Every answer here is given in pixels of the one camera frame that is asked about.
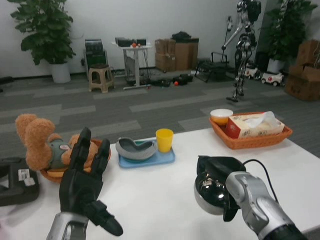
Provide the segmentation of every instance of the robot finger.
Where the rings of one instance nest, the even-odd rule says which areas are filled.
[[[85,127],[78,138],[78,142],[73,146],[70,156],[69,169],[84,170],[84,164],[88,158],[89,147],[91,144],[91,131]]]
[[[102,174],[106,170],[108,158],[110,155],[110,141],[104,139],[98,149],[97,154],[93,158],[91,165],[91,176],[102,180]]]

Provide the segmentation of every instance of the white desk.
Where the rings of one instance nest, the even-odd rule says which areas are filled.
[[[139,72],[139,51],[145,50],[145,49],[151,49],[153,46],[147,42],[145,46],[141,47],[132,47],[132,46],[118,46],[116,42],[112,42],[112,45],[115,45],[116,47],[123,50],[123,60],[124,60],[124,72],[126,73],[126,63],[127,63],[127,51],[133,51],[134,54],[134,77],[135,77],[135,86],[127,86],[124,87],[123,90],[127,89],[137,89],[137,88],[145,88],[148,87],[148,85],[140,85],[140,72]]]
[[[257,240],[241,211],[231,222],[223,222],[222,216],[198,206],[193,189],[198,155],[262,161],[281,206],[297,227],[306,231],[320,225],[320,159],[289,140],[266,148],[231,150],[212,129],[185,132],[174,136],[174,163],[136,169],[121,169],[114,144],[111,149],[99,199],[121,223],[124,234],[114,237],[89,222],[87,240]],[[259,164],[246,167],[268,185]],[[36,201],[0,208],[0,239],[46,239],[60,211],[59,185],[39,180]]]

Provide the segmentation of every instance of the white pot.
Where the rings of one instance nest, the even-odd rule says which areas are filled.
[[[56,84],[65,84],[71,81],[68,63],[49,64],[53,81]]]
[[[284,66],[284,61],[270,59],[267,71],[274,74],[278,74],[279,70],[282,69]]]

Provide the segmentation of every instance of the table leg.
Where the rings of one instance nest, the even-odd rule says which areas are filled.
[[[133,50],[134,53],[134,76],[135,76],[135,86],[126,86],[123,88],[123,90],[129,90],[129,89],[137,89],[137,88],[146,88],[151,86],[150,84],[146,85],[140,85],[140,72],[139,72],[139,50],[135,49]]]
[[[135,86],[138,88],[140,86],[140,72],[139,72],[139,52],[137,50],[134,52],[134,75],[135,75]]]
[[[127,50],[123,50],[124,75],[127,76]]]

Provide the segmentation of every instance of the woven basket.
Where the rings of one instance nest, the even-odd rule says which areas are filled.
[[[101,140],[98,140],[98,139],[91,139],[91,141],[94,142],[98,147],[100,147],[100,145],[101,145],[101,143],[102,143],[102,141],[101,141]],[[109,151],[109,157],[108,157],[107,161],[109,161],[110,157],[111,157],[111,149],[110,149],[110,151]],[[86,168],[86,169],[84,169],[84,170],[85,170],[86,172],[90,172],[90,171],[91,171],[91,167],[88,167],[88,168]],[[45,170],[45,169],[41,170],[40,173],[41,173],[46,179],[50,180],[51,182],[54,182],[54,183],[57,183],[57,184],[61,183],[62,176],[61,176],[61,177],[52,177],[52,176],[50,176],[50,175],[48,174],[47,170]]]
[[[263,112],[246,112],[246,113],[236,113],[234,116],[237,115],[250,115],[250,114],[262,114]],[[281,143],[283,140],[288,138],[293,131],[285,126],[283,131],[278,134],[272,134],[267,136],[254,136],[254,137],[247,137],[247,138],[231,138],[227,136],[225,133],[226,127],[221,127],[217,125],[210,119],[210,123],[212,125],[213,130],[215,133],[223,140],[223,142],[231,149],[252,149],[252,148],[261,148],[272,146]]]

